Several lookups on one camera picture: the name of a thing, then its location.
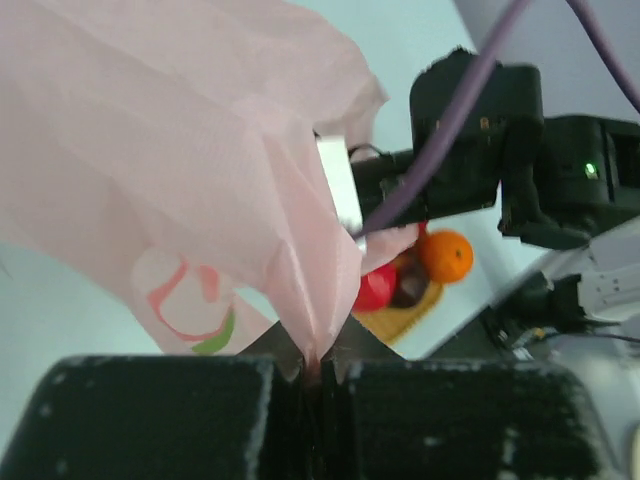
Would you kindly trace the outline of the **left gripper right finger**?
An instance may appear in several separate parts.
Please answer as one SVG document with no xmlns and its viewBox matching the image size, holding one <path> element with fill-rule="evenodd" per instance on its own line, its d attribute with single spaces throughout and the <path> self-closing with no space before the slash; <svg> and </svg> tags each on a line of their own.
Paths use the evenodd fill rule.
<svg viewBox="0 0 640 480">
<path fill-rule="evenodd" d="M 322 364 L 329 479 L 619 479 L 593 403 L 549 362 L 408 361 L 357 320 Z"/>
</svg>

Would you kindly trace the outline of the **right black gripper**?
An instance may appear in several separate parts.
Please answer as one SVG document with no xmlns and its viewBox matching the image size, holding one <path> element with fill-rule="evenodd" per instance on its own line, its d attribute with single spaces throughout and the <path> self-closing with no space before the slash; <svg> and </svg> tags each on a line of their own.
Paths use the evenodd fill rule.
<svg viewBox="0 0 640 480">
<path fill-rule="evenodd" d="M 403 181 L 473 57 L 457 48 L 417 76 L 409 93 L 411 149 L 379 152 L 353 164 L 364 217 Z M 513 186 L 515 177 L 533 164 L 543 124 L 539 70 L 530 64 L 496 64 L 441 166 L 392 226 L 494 205 L 500 181 Z"/>
</svg>

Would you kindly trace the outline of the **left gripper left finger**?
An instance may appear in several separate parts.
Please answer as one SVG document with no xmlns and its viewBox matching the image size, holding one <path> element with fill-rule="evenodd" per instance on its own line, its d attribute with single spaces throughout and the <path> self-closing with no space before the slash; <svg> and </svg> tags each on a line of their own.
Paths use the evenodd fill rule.
<svg viewBox="0 0 640 480">
<path fill-rule="evenodd" d="M 237 356 L 75 356 L 37 384 L 1 462 L 5 479 L 301 479 L 280 325 Z"/>
</svg>

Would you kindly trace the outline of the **orange fake tangerine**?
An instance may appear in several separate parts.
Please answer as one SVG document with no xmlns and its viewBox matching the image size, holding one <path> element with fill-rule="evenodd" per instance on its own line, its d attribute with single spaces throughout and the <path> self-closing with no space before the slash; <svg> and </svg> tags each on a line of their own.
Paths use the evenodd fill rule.
<svg viewBox="0 0 640 480">
<path fill-rule="evenodd" d="M 463 280 L 472 270 L 474 251 L 469 241 L 453 230 L 437 230 L 419 237 L 417 251 L 428 277 L 440 284 Z"/>
</svg>

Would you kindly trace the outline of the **woven bamboo tray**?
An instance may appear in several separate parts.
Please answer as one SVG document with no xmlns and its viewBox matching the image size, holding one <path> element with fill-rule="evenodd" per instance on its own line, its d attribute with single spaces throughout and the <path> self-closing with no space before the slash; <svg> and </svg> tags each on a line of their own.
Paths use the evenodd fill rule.
<svg viewBox="0 0 640 480">
<path fill-rule="evenodd" d="M 430 284 L 419 302 L 410 308 L 385 308 L 373 312 L 353 312 L 353 316 L 379 341 L 392 346 L 413 329 L 439 303 L 445 286 Z"/>
</svg>

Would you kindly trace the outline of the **red fake fruit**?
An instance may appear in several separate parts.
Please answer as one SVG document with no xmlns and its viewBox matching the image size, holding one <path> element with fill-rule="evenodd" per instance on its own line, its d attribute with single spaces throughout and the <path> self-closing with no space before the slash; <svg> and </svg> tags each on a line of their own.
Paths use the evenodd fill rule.
<svg viewBox="0 0 640 480">
<path fill-rule="evenodd" d="M 413 248 L 399 254 L 392 266 L 396 271 L 396 286 L 390 307 L 408 309 L 415 307 L 423 298 L 430 279 L 418 254 Z"/>
</svg>

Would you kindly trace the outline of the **red fake tomato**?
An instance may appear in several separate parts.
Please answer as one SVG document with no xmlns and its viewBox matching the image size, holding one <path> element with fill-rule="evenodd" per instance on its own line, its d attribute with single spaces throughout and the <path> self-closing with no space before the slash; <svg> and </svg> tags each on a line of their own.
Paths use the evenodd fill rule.
<svg viewBox="0 0 640 480">
<path fill-rule="evenodd" d="M 397 284 L 397 270 L 391 264 L 364 275 L 353 310 L 356 312 L 372 312 L 386 308 L 393 297 Z"/>
</svg>

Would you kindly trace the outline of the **pink plastic bag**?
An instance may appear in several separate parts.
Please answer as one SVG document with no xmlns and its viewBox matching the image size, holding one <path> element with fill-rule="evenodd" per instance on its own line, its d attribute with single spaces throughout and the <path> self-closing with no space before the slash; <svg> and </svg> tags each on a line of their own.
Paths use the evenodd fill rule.
<svg viewBox="0 0 640 480">
<path fill-rule="evenodd" d="M 5 1 L 1 237 L 124 301 L 167 353 L 233 355 L 270 318 L 323 355 L 363 274 L 315 135 L 371 138 L 386 96 L 359 47 L 285 1 Z"/>
</svg>

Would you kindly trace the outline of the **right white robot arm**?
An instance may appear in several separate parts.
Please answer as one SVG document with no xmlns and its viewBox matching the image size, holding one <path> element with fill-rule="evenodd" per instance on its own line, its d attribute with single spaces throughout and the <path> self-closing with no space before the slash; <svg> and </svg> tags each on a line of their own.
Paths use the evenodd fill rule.
<svg viewBox="0 0 640 480">
<path fill-rule="evenodd" d="M 458 48 L 420 73 L 409 94 L 412 149 L 380 152 L 353 165 L 365 220 L 409 179 L 452 100 L 454 82 L 471 73 L 478 58 Z M 535 66 L 493 62 L 489 73 L 444 160 L 390 227 L 493 207 L 499 185 L 497 229 L 529 245 L 584 247 L 639 217 L 639 124 L 588 115 L 545 118 Z M 549 283 L 542 272 L 530 274 L 471 324 L 504 350 L 532 327 L 586 333 L 596 321 L 579 306 L 578 279 L 569 274 Z"/>
</svg>

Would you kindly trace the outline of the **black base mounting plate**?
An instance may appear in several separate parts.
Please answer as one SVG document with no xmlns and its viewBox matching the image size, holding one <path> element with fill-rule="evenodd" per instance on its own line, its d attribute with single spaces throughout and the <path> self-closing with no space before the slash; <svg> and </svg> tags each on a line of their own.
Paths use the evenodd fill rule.
<svg viewBox="0 0 640 480">
<path fill-rule="evenodd" d="M 517 347 L 516 341 L 544 321 L 549 282 L 541 271 L 520 279 L 509 291 L 481 309 L 462 327 L 441 341 L 426 357 L 429 359 L 521 359 L 542 358 L 548 349 L 542 345 Z"/>
</svg>

